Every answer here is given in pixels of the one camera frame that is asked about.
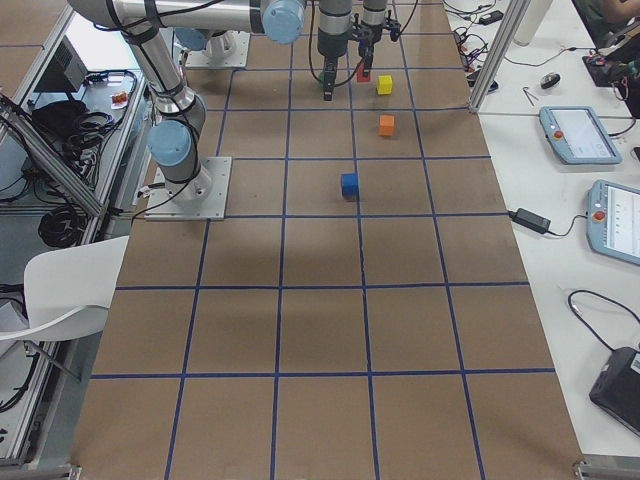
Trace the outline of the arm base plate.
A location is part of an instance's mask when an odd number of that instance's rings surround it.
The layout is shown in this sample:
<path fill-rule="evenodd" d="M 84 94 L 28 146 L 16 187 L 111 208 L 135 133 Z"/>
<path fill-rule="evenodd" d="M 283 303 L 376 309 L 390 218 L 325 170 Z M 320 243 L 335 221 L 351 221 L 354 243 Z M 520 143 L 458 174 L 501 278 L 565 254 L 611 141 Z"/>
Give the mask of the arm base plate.
<path fill-rule="evenodd" d="M 183 185 L 166 182 L 159 167 L 154 181 L 164 186 L 150 192 L 144 218 L 151 221 L 223 220 L 225 218 L 231 157 L 206 157 L 200 160 L 199 174 Z"/>
<path fill-rule="evenodd" d="M 204 50 L 189 51 L 184 62 L 187 69 L 227 70 L 245 68 L 249 52 L 250 34 L 226 31 L 212 37 Z"/>

